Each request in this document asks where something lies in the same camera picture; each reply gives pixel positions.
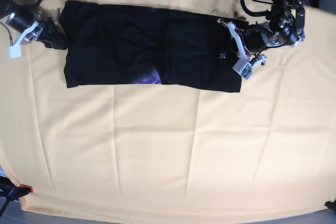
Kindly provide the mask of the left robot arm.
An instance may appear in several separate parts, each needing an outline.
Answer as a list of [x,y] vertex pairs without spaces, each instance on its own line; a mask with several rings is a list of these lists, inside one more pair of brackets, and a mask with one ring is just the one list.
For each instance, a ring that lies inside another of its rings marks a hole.
[[265,52],[285,46],[296,46],[305,39],[303,0],[239,0],[244,15],[264,18],[262,23],[249,23],[244,17],[218,23],[229,33],[229,39],[216,53],[218,59],[235,55],[251,65],[264,63]]

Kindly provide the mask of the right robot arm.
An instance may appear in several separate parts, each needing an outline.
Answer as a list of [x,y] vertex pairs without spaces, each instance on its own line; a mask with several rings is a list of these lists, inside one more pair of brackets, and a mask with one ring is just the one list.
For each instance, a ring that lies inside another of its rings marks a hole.
[[46,48],[66,50],[68,40],[66,35],[60,31],[55,21],[51,17],[42,17],[42,13],[37,8],[42,0],[37,0],[34,4],[19,4],[16,0],[1,0],[1,19],[7,18],[5,23],[1,23],[5,29],[12,28],[18,32],[18,37],[13,40],[11,34],[9,41],[11,47],[20,45],[22,41],[38,41]]

